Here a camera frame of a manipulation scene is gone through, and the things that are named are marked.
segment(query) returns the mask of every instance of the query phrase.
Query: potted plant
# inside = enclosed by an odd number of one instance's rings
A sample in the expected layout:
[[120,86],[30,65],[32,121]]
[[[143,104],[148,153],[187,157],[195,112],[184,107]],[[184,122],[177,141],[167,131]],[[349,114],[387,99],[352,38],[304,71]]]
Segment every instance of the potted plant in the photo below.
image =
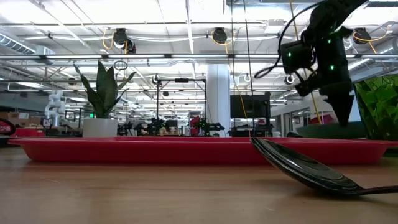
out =
[[84,120],[83,137],[115,137],[118,131],[118,121],[110,119],[109,114],[127,90],[124,90],[119,97],[118,91],[131,80],[135,72],[131,73],[128,78],[124,78],[120,85],[118,85],[115,80],[113,67],[106,70],[104,65],[98,61],[95,92],[90,87],[87,78],[81,74],[79,68],[76,65],[74,66],[86,88],[87,99],[93,105],[96,117]]

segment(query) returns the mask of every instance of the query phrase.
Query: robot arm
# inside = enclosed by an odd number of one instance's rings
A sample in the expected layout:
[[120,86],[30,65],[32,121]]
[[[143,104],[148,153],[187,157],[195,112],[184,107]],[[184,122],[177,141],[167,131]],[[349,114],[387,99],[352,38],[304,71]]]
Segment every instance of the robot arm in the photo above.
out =
[[[352,30],[342,27],[344,20],[366,0],[325,0],[318,3],[311,13],[310,24],[301,35],[301,40],[282,44],[280,56],[285,73],[296,73],[300,83],[295,86],[300,96],[306,96],[320,89],[321,95],[328,97],[326,102],[333,107],[339,123],[348,124],[354,96],[349,95],[353,84],[349,77],[343,38],[351,35]],[[317,62],[314,71],[311,66]],[[297,69],[312,71],[304,80]]]

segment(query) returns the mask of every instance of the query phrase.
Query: wooden table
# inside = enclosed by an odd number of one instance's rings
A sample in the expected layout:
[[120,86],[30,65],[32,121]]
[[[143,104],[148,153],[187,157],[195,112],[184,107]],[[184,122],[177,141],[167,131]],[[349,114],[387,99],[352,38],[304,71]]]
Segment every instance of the wooden table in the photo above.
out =
[[[398,162],[336,167],[398,185]],[[398,194],[335,199],[273,167],[66,164],[0,149],[0,223],[398,223]]]

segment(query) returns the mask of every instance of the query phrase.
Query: red object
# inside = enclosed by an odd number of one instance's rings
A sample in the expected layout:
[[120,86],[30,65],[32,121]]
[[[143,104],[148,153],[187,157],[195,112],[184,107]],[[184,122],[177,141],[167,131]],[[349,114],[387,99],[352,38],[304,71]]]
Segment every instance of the red object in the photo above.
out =
[[44,137],[44,132],[32,128],[17,128],[10,137]]
[[[324,164],[372,164],[397,141],[266,138]],[[116,137],[10,139],[34,161],[267,164],[249,138]]]
[[[192,120],[190,120],[189,124],[190,124],[191,127],[194,127],[195,123],[197,123],[199,121],[200,121],[200,118],[197,116],[197,117],[193,118]],[[190,132],[191,132],[191,136],[199,135],[199,129],[198,128],[191,128]]]
[[[335,122],[335,120],[329,114],[323,115],[323,117],[322,116],[319,117],[321,118],[321,121],[323,121],[323,124],[331,124]],[[308,122],[308,124],[319,124],[319,120],[318,118],[312,118]]]

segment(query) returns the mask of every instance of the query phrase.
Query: white column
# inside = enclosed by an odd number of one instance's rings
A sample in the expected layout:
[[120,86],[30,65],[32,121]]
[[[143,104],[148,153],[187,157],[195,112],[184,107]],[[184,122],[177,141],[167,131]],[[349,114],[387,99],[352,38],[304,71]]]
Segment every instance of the white column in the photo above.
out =
[[220,123],[225,131],[218,133],[220,137],[227,137],[231,125],[229,110],[229,67],[228,65],[208,65],[206,78],[207,106],[206,118],[210,123]]

